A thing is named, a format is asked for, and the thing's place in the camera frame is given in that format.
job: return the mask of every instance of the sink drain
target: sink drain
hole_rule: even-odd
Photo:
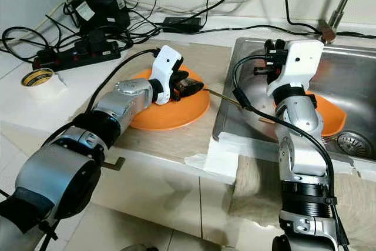
[[[371,145],[369,141],[357,133],[342,132],[338,135],[337,143],[345,154],[359,158],[370,158]]]

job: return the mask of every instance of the power adapter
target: power adapter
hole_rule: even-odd
[[[165,17],[163,21],[163,32],[174,32],[178,34],[198,32],[201,26],[201,18],[188,19],[182,23],[182,20],[188,19],[187,17]]]

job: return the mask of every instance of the faucet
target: faucet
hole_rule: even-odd
[[[338,25],[341,22],[342,16],[344,14],[343,10],[346,6],[348,0],[341,0],[338,4],[336,10],[334,10],[332,16],[329,19],[329,22],[326,23],[325,20],[319,20],[320,30],[323,33],[321,36],[321,41],[324,43],[332,43],[336,36],[336,31]]]

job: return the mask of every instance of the masking tape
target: masking tape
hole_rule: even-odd
[[[34,100],[49,100],[57,96],[66,85],[48,68],[34,70],[24,76],[21,85]]]

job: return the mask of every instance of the orange plate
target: orange plate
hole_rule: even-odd
[[[196,73],[184,65],[179,70],[187,71],[189,77],[202,82]],[[135,76],[148,79],[152,70],[148,69]],[[136,129],[168,130],[186,126],[200,119],[208,110],[210,104],[209,92],[200,91],[192,96],[184,97],[180,101],[170,101],[164,105],[153,103],[149,108],[137,114],[130,124]]]
[[[334,105],[321,95],[315,94],[317,101],[317,111],[324,119],[324,129],[322,136],[331,136],[340,132],[346,122],[347,114],[340,107]]]

